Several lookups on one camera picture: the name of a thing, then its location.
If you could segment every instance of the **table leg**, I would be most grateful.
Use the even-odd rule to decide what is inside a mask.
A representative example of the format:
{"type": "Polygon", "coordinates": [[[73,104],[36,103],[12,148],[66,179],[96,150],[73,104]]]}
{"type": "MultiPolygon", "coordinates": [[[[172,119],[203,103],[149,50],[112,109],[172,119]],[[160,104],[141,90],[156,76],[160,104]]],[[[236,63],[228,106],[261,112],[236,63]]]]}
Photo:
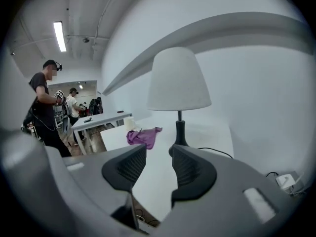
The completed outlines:
{"type": "Polygon", "coordinates": [[[83,146],[83,144],[82,144],[82,141],[81,141],[81,139],[80,139],[80,136],[79,136],[78,131],[77,131],[77,130],[74,130],[74,133],[75,133],[76,139],[77,139],[77,141],[78,141],[79,147],[80,147],[80,149],[81,149],[81,152],[82,152],[84,155],[86,155],[87,153],[86,153],[86,151],[84,150],[84,146],[83,146]]]}
{"type": "Polygon", "coordinates": [[[89,138],[89,136],[88,136],[87,130],[84,129],[83,132],[84,132],[84,135],[85,135],[86,140],[87,140],[87,142],[88,142],[88,146],[91,147],[91,141],[90,141],[90,138],[89,138]]]}

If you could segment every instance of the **floor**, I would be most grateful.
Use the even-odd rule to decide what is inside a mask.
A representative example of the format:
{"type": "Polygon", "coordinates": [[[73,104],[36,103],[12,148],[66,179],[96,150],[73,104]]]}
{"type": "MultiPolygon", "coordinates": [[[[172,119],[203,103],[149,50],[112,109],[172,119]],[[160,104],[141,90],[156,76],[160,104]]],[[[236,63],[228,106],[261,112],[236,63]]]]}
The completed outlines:
{"type": "MultiPolygon", "coordinates": [[[[94,127],[92,129],[88,129],[87,133],[91,141],[91,147],[88,146],[86,140],[82,142],[84,145],[84,149],[86,150],[88,155],[97,154],[97,153],[106,151],[106,147],[102,141],[100,132],[107,129],[111,129],[111,128],[114,128],[114,126],[111,124],[107,124],[107,125],[94,127]]],[[[63,133],[61,129],[58,130],[58,133],[61,140],[68,147],[69,152],[71,153],[72,156],[82,155],[80,147],[78,145],[75,146],[73,133],[69,135],[68,137],[63,133]]],[[[160,222],[156,220],[156,218],[154,218],[148,211],[146,211],[145,208],[135,198],[133,198],[133,204],[134,204],[134,211],[138,219],[146,222],[147,224],[153,227],[159,226],[160,222]]]]}

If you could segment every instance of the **purple cloth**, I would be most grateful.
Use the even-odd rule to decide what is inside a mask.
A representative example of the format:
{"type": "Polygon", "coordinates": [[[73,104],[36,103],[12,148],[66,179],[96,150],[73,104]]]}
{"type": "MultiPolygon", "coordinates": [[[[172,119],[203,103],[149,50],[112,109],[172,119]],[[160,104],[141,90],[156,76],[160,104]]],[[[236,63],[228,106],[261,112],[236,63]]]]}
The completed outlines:
{"type": "Polygon", "coordinates": [[[129,131],[127,133],[127,142],[130,145],[146,144],[147,149],[152,149],[156,140],[156,133],[160,132],[162,128],[155,127],[148,130],[129,131]]]}

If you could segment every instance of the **ridged rubber pad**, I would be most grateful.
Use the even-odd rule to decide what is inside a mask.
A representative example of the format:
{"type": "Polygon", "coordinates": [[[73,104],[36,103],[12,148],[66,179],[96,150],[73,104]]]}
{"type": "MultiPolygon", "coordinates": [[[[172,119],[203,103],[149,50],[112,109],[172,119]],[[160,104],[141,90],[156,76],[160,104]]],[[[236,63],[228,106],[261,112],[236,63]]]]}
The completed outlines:
{"type": "Polygon", "coordinates": [[[105,180],[116,190],[130,192],[146,165],[146,145],[106,162],[102,167],[105,180]]]}
{"type": "Polygon", "coordinates": [[[178,181],[178,189],[171,196],[172,207],[176,201],[200,198],[216,181],[214,165],[184,147],[173,146],[172,167],[178,181]]]}

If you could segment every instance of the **lamp neck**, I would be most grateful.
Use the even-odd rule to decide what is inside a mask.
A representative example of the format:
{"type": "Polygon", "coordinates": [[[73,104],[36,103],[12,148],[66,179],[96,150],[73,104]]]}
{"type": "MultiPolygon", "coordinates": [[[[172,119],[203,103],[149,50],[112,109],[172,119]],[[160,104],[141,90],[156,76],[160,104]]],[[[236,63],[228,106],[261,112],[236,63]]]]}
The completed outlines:
{"type": "Polygon", "coordinates": [[[182,111],[178,111],[178,121],[182,121],[182,111]]]}

